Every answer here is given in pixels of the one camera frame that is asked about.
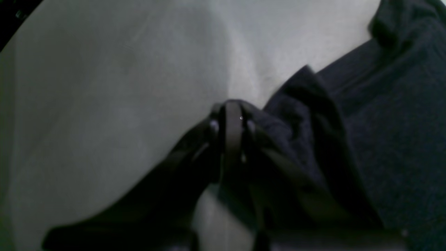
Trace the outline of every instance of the dark clothing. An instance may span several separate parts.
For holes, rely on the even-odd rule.
[[[369,29],[370,41],[319,73],[296,73],[264,108],[277,119],[258,123],[327,189],[311,112],[327,106],[310,108],[308,96],[289,90],[326,92],[386,228],[408,229],[411,250],[446,250],[446,8],[439,0],[382,0]]]

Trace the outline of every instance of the dark cloth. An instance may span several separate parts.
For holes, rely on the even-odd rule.
[[[319,73],[296,73],[264,108],[274,119],[257,122],[331,190],[312,118],[339,117],[349,165],[385,227],[407,229],[411,250],[446,250],[446,8],[439,0],[382,0],[369,30],[370,41]],[[325,93],[339,110],[318,111],[326,106],[302,90]]]

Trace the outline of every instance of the white sheet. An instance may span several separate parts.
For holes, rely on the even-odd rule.
[[[215,102],[259,107],[369,39],[379,0],[44,0],[0,54],[0,249],[125,194]],[[209,191],[202,250],[253,233]]]

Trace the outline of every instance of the black object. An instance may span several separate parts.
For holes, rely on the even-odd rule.
[[[330,190],[313,144],[316,112],[293,90],[325,92],[344,122],[334,135],[348,136],[354,169],[384,225],[407,229],[410,250],[446,250],[446,7],[381,0],[369,30],[370,41],[325,69],[304,67],[290,78],[259,125]]]
[[[0,0],[0,51],[42,0]]]
[[[253,220],[258,230],[255,250],[355,250],[364,245],[374,250],[405,249],[399,232],[382,230],[359,183],[341,187],[342,198],[350,201],[319,188],[258,126],[254,117],[259,112],[243,101],[215,105],[210,116],[187,132],[126,196],[91,219],[51,230],[43,248],[197,250],[198,239],[190,229],[194,207],[206,186],[219,182]],[[322,121],[321,131],[337,123]],[[331,164],[338,168],[342,163]],[[339,182],[351,177],[334,176],[343,179]]]

